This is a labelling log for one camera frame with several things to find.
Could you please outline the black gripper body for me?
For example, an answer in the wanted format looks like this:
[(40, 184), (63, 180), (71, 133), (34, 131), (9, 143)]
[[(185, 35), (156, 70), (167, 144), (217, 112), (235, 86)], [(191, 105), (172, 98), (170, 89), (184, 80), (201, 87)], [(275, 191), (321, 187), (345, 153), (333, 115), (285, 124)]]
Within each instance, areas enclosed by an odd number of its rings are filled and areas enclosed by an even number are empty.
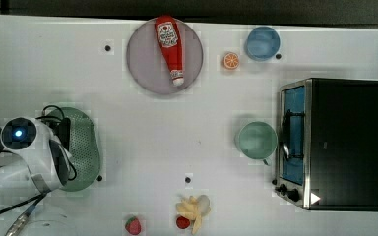
[(65, 149), (70, 147), (70, 128), (71, 121), (69, 118), (64, 118), (55, 128), (55, 135)]

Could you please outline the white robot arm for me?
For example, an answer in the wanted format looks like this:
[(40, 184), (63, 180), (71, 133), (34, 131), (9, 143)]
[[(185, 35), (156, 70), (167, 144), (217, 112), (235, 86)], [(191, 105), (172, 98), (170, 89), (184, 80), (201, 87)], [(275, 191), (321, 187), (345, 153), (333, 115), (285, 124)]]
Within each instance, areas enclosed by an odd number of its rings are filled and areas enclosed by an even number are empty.
[(52, 128), (37, 118), (9, 120), (0, 130), (0, 236), (19, 236), (44, 198), (76, 177)]

